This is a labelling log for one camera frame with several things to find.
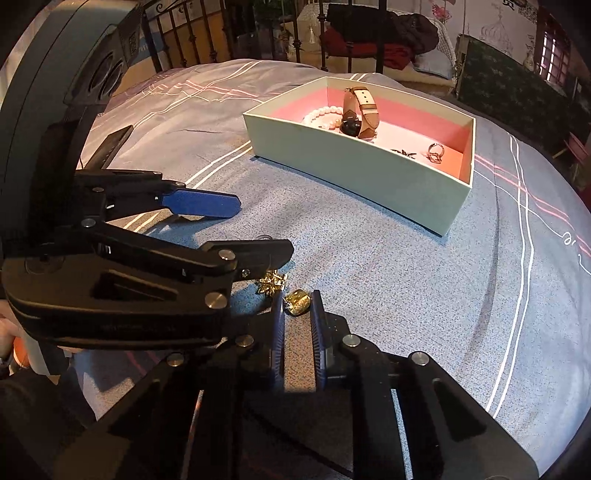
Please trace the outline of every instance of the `white box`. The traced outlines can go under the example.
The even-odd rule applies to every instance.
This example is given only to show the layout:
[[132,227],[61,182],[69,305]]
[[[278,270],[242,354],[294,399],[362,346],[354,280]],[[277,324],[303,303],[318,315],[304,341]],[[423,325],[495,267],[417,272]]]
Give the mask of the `white box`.
[[[345,89],[356,86],[367,88],[378,107],[373,141],[301,123],[322,106],[342,106]],[[338,185],[439,235],[472,189],[476,119],[411,93],[323,77],[252,108],[244,121],[255,155]],[[441,164],[427,159],[433,143],[445,147]],[[392,149],[415,153],[415,159]]]

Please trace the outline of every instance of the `blue gripper pad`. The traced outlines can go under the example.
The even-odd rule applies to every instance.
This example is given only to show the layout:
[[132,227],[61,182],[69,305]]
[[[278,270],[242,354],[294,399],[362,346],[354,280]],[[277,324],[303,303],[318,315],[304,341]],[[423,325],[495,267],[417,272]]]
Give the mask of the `blue gripper pad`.
[[240,199],[228,193],[178,189],[163,195],[162,206],[175,215],[232,218],[241,209]]

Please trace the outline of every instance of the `beige watch strap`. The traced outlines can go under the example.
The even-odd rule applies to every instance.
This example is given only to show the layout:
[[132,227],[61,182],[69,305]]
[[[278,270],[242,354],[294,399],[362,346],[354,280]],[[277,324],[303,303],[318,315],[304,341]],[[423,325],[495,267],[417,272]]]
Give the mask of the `beige watch strap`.
[[353,87],[345,90],[343,101],[343,119],[357,116],[357,106],[361,112],[361,132],[359,138],[367,139],[375,137],[375,131],[379,125],[378,107],[375,104],[369,90],[364,87]]

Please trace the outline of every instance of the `watch face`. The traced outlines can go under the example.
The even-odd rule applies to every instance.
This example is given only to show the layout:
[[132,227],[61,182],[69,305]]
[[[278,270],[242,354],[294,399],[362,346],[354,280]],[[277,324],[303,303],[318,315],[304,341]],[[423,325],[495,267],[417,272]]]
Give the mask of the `watch face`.
[[361,120],[346,119],[340,124],[340,130],[350,137],[358,137],[361,133]]

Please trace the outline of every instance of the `black bag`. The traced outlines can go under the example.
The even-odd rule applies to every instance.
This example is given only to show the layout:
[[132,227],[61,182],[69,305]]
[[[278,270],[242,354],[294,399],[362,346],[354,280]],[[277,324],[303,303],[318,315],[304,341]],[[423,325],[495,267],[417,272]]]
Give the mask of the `black bag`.
[[439,32],[427,17],[421,14],[392,15],[394,28],[402,38],[402,44],[410,47],[415,55],[434,50],[439,44]]
[[380,20],[384,21],[384,44],[405,45],[419,55],[433,50],[439,43],[437,27],[420,14],[399,16],[387,11],[384,18],[377,8],[330,4],[326,20],[351,43],[377,43]]

